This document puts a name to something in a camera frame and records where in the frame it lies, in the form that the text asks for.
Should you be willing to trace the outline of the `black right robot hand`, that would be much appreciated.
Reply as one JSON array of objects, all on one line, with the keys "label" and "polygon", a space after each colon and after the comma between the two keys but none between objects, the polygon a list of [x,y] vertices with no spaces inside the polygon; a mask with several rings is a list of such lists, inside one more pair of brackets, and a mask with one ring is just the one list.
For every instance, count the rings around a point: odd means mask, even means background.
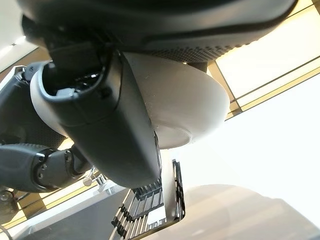
[{"label": "black right robot hand", "polygon": [[159,179],[161,149],[226,119],[211,61],[278,27],[295,0],[20,0],[27,40],[51,61],[32,77],[38,116],[117,184]]}]

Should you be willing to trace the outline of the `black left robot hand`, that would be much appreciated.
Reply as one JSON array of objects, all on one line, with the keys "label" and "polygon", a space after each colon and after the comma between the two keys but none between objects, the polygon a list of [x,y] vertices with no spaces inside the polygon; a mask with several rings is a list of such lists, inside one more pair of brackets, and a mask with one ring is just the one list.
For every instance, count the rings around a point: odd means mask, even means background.
[{"label": "black left robot hand", "polygon": [[41,62],[16,65],[0,83],[0,184],[27,193],[48,193],[75,183],[93,165],[66,136],[51,129],[32,104],[31,79]]}]

